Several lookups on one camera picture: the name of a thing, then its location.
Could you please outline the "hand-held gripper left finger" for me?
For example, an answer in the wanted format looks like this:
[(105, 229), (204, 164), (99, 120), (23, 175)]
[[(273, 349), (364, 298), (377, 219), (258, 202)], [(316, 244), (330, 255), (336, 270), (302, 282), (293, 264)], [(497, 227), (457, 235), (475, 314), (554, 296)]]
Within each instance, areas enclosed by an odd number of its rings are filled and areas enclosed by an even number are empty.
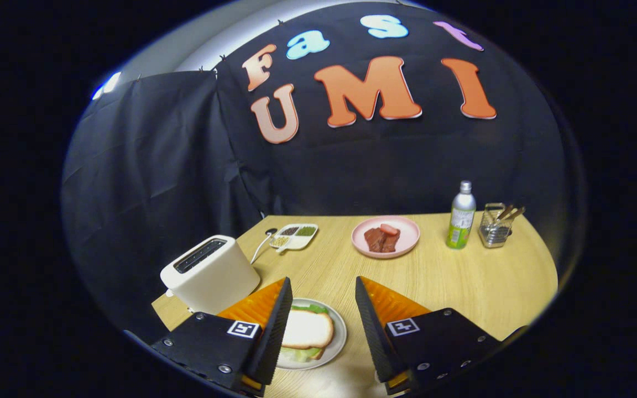
[(275, 374), (292, 304), (291, 281), (284, 277), (220, 314), (196, 312), (150, 351), (215, 390), (262, 397)]

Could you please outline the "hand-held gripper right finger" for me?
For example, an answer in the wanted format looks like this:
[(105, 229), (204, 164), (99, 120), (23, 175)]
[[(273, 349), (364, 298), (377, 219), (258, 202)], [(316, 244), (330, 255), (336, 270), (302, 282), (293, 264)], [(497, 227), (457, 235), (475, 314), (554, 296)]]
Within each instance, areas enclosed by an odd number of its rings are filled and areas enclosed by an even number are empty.
[(425, 396), (528, 330), (525, 324), (497, 338), (454, 307), (430, 309), (363, 275), (356, 304), (375, 378), (389, 396)]

